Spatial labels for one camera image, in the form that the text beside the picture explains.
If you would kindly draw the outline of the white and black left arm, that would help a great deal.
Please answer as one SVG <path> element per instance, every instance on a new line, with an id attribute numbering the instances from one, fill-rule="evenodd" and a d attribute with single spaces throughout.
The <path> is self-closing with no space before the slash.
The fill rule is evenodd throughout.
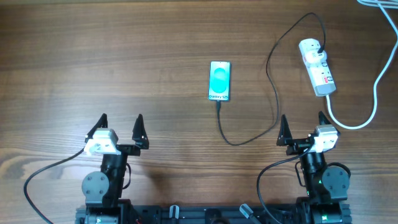
<path id="1" fill-rule="evenodd" d="M 87 155 L 103 156 L 100 170 L 83 179 L 81 190 L 85 196 L 85 208 L 76 211 L 76 223 L 141 223 L 142 218 L 129 199 L 122 199 L 122 192 L 130 182 L 124 183 L 129 156 L 140 156 L 149 148 L 143 115 L 139 114 L 132 129 L 133 144 L 118 143 L 116 132 L 108 127 L 107 114 L 102 114 L 85 136 L 83 151 Z"/>

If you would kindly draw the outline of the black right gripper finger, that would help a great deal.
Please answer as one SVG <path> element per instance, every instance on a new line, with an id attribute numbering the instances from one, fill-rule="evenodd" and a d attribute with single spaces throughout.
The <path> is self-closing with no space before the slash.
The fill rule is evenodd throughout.
<path id="1" fill-rule="evenodd" d="M 340 132 L 331 124 L 322 111 L 318 112 L 319 125 L 317 126 L 318 134 L 334 133 L 339 134 Z"/>
<path id="2" fill-rule="evenodd" d="M 291 141 L 292 134 L 290 132 L 289 124 L 286 115 L 282 115 L 280 119 L 280 130 L 277 137 L 278 141 Z"/>

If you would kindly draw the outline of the blue Galaxy smartphone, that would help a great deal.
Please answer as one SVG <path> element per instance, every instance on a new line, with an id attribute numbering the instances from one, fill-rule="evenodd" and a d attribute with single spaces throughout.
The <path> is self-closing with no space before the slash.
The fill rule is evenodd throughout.
<path id="1" fill-rule="evenodd" d="M 228 101 L 231 81 L 231 63 L 212 61 L 210 63 L 208 99 Z"/>

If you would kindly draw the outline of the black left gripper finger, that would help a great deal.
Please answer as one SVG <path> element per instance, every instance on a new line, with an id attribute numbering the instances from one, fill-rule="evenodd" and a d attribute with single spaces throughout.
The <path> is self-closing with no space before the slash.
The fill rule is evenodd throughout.
<path id="1" fill-rule="evenodd" d="M 103 113 L 97 123 L 91 128 L 91 130 L 86 134 L 85 139 L 89 140 L 93 138 L 95 131 L 98 128 L 107 128 L 108 127 L 108 117 L 106 113 Z"/>
<path id="2" fill-rule="evenodd" d="M 137 117 L 132 130 L 132 140 L 140 149 L 149 148 L 149 139 L 144 126 L 144 118 L 142 114 Z"/>

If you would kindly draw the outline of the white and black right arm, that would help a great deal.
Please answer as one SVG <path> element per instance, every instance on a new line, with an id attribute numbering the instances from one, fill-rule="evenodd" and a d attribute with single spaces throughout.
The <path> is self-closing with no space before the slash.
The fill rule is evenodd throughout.
<path id="1" fill-rule="evenodd" d="M 325 153 L 334 149 L 340 132 L 323 112 L 318 113 L 319 125 L 307 137 L 295 139 L 285 115 L 280 119 L 278 146 L 286 146 L 288 156 L 298 156 L 303 179 L 299 184 L 307 190 L 306 197 L 296 200 L 295 223 L 349 224 L 351 210 L 348 199 L 351 171 L 339 162 L 327 163 Z"/>

